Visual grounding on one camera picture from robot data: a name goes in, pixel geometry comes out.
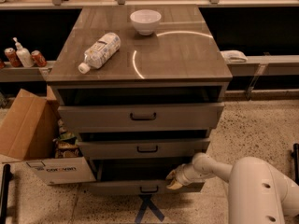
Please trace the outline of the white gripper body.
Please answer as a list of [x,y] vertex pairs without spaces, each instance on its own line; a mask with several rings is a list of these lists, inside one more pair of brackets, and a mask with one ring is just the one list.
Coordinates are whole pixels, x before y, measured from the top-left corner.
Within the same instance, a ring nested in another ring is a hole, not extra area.
[[202,182],[201,174],[196,172],[192,164],[182,164],[177,169],[177,182],[182,186]]

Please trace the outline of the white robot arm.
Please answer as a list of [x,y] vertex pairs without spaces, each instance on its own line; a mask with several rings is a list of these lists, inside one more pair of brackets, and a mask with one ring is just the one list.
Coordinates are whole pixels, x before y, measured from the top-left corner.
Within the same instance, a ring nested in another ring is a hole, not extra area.
[[231,165],[197,153],[167,175],[167,187],[180,189],[212,177],[228,183],[229,224],[285,224],[286,217],[299,215],[299,185],[254,157]]

